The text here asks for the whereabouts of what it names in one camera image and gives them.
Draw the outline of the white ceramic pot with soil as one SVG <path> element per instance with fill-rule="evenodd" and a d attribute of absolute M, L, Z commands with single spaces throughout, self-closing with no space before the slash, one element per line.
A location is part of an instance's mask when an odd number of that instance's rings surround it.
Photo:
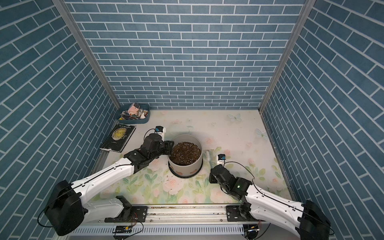
<path fill-rule="evenodd" d="M 172 139 L 174 147 L 168 157 L 171 172 L 178 178 L 195 176 L 203 167 L 203 147 L 192 135 L 179 135 Z"/>

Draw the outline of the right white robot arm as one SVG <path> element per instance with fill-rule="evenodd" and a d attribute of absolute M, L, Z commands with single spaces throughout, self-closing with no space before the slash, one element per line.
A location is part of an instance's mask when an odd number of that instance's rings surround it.
<path fill-rule="evenodd" d="M 316 203 L 294 202 L 268 193 L 252 181 L 235 177 L 223 165 L 211 169 L 210 183 L 219 184 L 224 193 L 240 201 L 244 220 L 267 221 L 301 240 L 328 240 L 333 232 L 330 220 Z"/>

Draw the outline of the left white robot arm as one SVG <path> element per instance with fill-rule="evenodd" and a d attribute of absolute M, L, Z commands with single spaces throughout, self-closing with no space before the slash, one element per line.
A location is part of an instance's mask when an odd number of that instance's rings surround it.
<path fill-rule="evenodd" d="M 114 183 L 138 173 L 162 155 L 170 155 L 173 141 L 165 141 L 163 134 L 152 133 L 145 137 L 140 148 L 125 154 L 116 163 L 93 175 L 69 183 L 57 183 L 43 213 L 59 236 L 65 236 L 86 220 L 116 218 L 124 209 L 115 204 L 111 210 L 91 209 L 89 200 Z"/>

